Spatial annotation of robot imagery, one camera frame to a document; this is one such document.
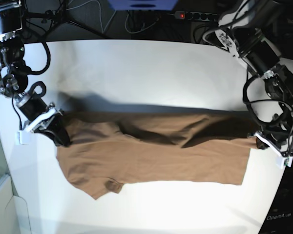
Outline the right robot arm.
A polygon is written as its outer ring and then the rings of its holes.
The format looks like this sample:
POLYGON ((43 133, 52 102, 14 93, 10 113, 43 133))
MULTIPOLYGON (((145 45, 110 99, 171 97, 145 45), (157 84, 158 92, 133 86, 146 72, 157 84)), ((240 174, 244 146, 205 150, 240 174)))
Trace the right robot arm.
POLYGON ((46 65, 39 71, 26 65, 21 39, 24 18, 20 0, 0 0, 0 94, 11 99, 18 116, 26 117, 26 122, 19 122, 18 144, 27 144, 31 134, 42 134, 56 146, 68 147, 71 141, 62 122, 63 110, 43 101, 46 85, 42 81, 28 86, 29 75, 38 76, 48 70, 51 54, 46 42, 39 39, 46 52, 46 65))

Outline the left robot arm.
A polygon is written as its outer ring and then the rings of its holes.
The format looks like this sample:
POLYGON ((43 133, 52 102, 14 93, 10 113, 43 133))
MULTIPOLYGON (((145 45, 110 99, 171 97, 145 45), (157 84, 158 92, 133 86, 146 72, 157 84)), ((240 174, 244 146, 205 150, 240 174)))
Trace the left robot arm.
POLYGON ((282 159, 293 156, 293 73, 280 61, 278 44, 293 33, 286 12, 293 0, 240 0, 202 35, 202 40, 230 53, 251 76, 243 87, 242 100, 260 129, 261 146, 272 148, 282 159), (269 102, 281 108, 270 121, 261 120, 253 109, 248 88, 263 80, 269 102))

